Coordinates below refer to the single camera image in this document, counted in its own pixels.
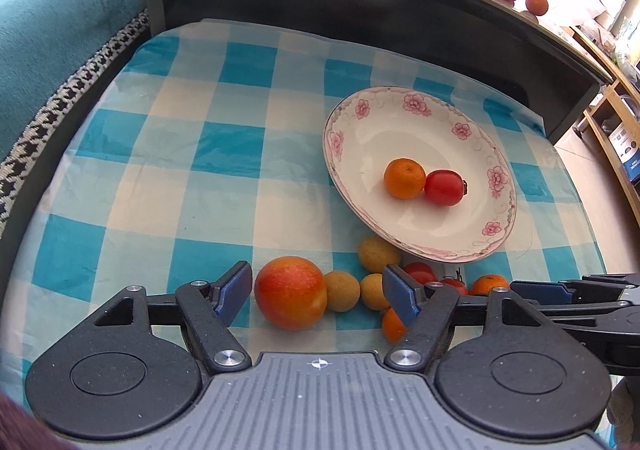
floor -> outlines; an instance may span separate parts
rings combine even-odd
[[[587,212],[607,273],[640,273],[640,227],[613,169],[588,130],[556,144]]]

checkered tablecloth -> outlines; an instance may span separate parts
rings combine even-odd
[[[22,400],[30,363],[125,286],[173,292],[248,260],[300,255],[323,272],[366,271],[370,231],[330,182],[325,120],[374,85],[413,87],[458,107],[505,153],[518,211],[482,274],[557,281],[603,271],[575,188],[540,118],[477,81],[374,48],[204,20],[148,41],[69,145],[18,255],[2,318],[0,383]],[[434,264],[436,272],[456,267]],[[309,331],[280,331],[248,301],[233,332],[263,350],[386,351],[362,305]],[[171,339],[175,332],[164,329]]]

plate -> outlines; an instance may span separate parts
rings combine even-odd
[[[329,116],[322,151],[345,202],[404,251],[471,262],[498,249],[513,229],[516,191],[504,155],[465,114],[428,94],[397,86],[352,94]],[[383,175],[401,157],[426,173],[455,170],[468,193],[453,207],[434,205],[423,194],[407,201],[392,197]]]

black and white patterned trim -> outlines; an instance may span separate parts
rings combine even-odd
[[[9,155],[0,163],[0,237],[15,198],[47,141],[65,115],[95,83],[111,62],[149,27],[146,10],[96,52],[63,83],[22,132]]]

silver bolt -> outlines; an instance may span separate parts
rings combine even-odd
[[[246,356],[240,351],[226,349],[213,357],[213,361],[223,367],[235,367],[244,362]]]
[[[392,352],[389,359],[398,366],[411,367],[419,364],[422,357],[411,349],[400,349]]]

